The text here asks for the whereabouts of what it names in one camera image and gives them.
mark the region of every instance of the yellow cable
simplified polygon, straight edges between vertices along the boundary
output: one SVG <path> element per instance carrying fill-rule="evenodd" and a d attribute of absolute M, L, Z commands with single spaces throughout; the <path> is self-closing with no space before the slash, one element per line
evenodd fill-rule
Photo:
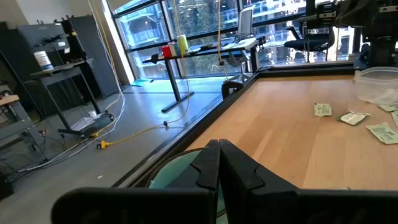
<path fill-rule="evenodd" d="M 222 61 L 221 59 L 221 0 L 218 1 L 218 41 L 217 41 L 217 49 L 218 49 L 218 58 L 219 58 L 219 62 Z M 225 69 L 225 65 L 220 65 L 224 68 L 224 75 L 226 77 L 226 79 L 228 79 L 228 76 L 226 74 L 226 69 Z"/>
<path fill-rule="evenodd" d="M 179 23 L 179 21 L 178 21 L 177 5 L 176 5 L 176 3 L 175 3 L 175 0 L 174 0 L 174 14 L 175 14 L 175 20 L 177 21 L 178 35 L 181 35 L 180 23 Z M 110 50 L 109 50 L 109 56 L 112 58 L 112 53 L 111 53 Z M 188 82 L 187 73 L 186 73 L 186 71 L 185 71 L 184 54 L 181 54 L 181 59 L 182 59 L 182 69 L 183 69 L 183 72 L 184 72 L 184 74 L 185 74 L 185 79 L 186 79 L 186 81 L 187 81 L 187 90 L 188 90 L 188 98 L 187 98 L 187 101 L 188 101 L 188 102 L 187 102 L 187 107 L 185 108 L 184 114 L 183 114 L 179 119 L 176 119 L 176 120 L 173 120 L 173 121 L 169 121 L 168 124 L 171 124 L 171 123 L 180 121 L 183 117 L 185 117 L 185 115 L 187 114 L 188 108 L 189 108 L 189 102 L 190 102 L 189 82 Z M 113 144 L 117 144 L 117 143 L 123 142 L 123 141 L 125 141 L 125 140 L 134 138 L 134 137 L 136 137 L 136 136 L 138 136 L 138 135 L 140 135 L 140 134 L 142 134 L 142 133 L 145 133 L 145 132 L 147 132 L 147 131 L 150 131 L 150 130 L 152 130 L 152 129 L 158 128 L 158 127 L 163 126 L 163 125 L 164 125 L 164 124 L 155 125 L 155 126 L 153 126 L 153 127 L 150 127 L 150 128 L 148 128 L 148 129 L 139 131 L 139 132 L 136 133 L 136 134 L 133 134 L 133 135 L 131 135 L 131 136 L 128 136 L 128 137 L 126 137 L 126 138 L 124 138 L 124 139 L 120 139 L 120 140 L 115 141 L 115 142 L 105 142 L 104 140 L 102 140 L 100 146 L 101 146 L 102 149 L 105 149 L 107 146 L 111 146 L 111 145 L 113 145 Z"/>

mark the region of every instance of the black office chair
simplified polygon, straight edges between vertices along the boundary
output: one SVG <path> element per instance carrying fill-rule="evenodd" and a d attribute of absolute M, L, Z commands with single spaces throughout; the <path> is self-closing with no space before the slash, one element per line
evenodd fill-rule
<path fill-rule="evenodd" d="M 333 27 L 328 27 L 327 34 L 317 34 L 316 31 L 308 30 L 308 34 L 304 34 L 302 31 L 302 25 L 300 25 L 300 33 L 303 38 L 300 38 L 299 34 L 296 32 L 294 27 L 288 27 L 293 33 L 296 40 L 291 40 L 285 42 L 285 47 L 290 47 L 295 50 L 307 51 L 307 52 L 320 52 L 329 49 L 335 43 L 335 33 L 333 32 Z M 307 62 L 309 62 L 310 57 L 307 54 Z"/>

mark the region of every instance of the wall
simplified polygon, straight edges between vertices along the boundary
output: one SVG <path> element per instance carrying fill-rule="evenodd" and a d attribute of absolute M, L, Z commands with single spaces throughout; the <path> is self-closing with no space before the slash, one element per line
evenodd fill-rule
<path fill-rule="evenodd" d="M 28 24 L 16 0 L 0 0 L 0 21 L 6 21 L 9 29 Z"/>
<path fill-rule="evenodd" d="M 92 14 L 87 0 L 68 0 L 68 3 L 74 16 Z"/>
<path fill-rule="evenodd" d="M 71 15 L 68 0 L 16 0 L 29 24 L 37 24 L 37 19 L 44 23 L 53 23 Z"/>

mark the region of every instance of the standing desk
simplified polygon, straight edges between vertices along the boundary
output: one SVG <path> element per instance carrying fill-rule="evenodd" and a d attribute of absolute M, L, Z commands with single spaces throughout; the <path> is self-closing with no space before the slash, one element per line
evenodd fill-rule
<path fill-rule="evenodd" d="M 220 53 L 225 54 L 228 52 L 235 52 L 235 51 L 241 51 L 241 50 L 250 51 L 252 71 L 255 72 L 257 70 L 257 65 L 259 64 L 257 49 L 256 49 L 258 43 L 259 43 L 259 41 L 255 40 L 252 43 L 250 43 L 244 47 L 234 47 L 234 48 L 230 48 L 230 49 L 222 49 L 222 50 L 220 50 Z M 212 55 L 212 54 L 218 54 L 218 49 L 213 48 L 213 49 L 209 49 L 209 50 L 199 51 L 195 54 L 186 54 L 183 57 L 189 58 L 189 57 L 198 57 L 198 56 Z M 163 113 L 168 112 L 169 110 L 171 110 L 172 108 L 177 106 L 179 103 L 181 103 L 183 100 L 186 100 L 189 96 L 192 96 L 194 94 L 194 92 L 191 91 L 188 94 L 181 97 L 180 92 L 178 90 L 178 86 L 177 86 L 177 83 L 175 82 L 175 77 L 173 75 L 173 71 L 170 67 L 170 60 L 175 60 L 175 59 L 180 59 L 180 58 L 182 58 L 182 56 L 177 55 L 177 56 L 169 57 L 169 58 L 158 58 L 157 60 L 147 59 L 147 60 L 143 61 L 143 63 L 157 63 L 159 61 L 165 62 L 167 75 L 169 76 L 170 82 L 172 84 L 175 101 L 173 103 L 169 104 L 168 106 L 166 106 L 164 109 L 162 109 Z"/>

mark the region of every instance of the chair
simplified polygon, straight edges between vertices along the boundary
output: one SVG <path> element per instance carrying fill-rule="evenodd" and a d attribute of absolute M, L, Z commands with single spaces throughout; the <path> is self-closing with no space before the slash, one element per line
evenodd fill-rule
<path fill-rule="evenodd" d="M 298 35 L 294 27 L 288 27 L 287 30 L 293 33 L 296 40 L 291 40 L 285 42 L 285 47 L 290 47 L 295 50 L 307 51 L 307 52 L 320 52 L 329 49 L 335 43 L 335 33 L 333 32 L 333 27 L 328 27 L 327 34 L 303 34 L 300 26 L 300 33 L 302 37 Z"/>
<path fill-rule="evenodd" d="M 249 55 L 247 55 L 246 52 L 244 52 L 243 50 L 229 52 L 228 54 L 222 54 L 221 58 L 226 59 L 226 61 L 233 67 L 241 67 L 241 73 L 239 75 L 235 75 L 232 78 L 229 78 L 228 80 L 236 80 L 237 82 L 243 83 L 252 75 L 252 73 L 244 72 L 246 69 L 245 64 L 247 61 L 249 61 Z"/>

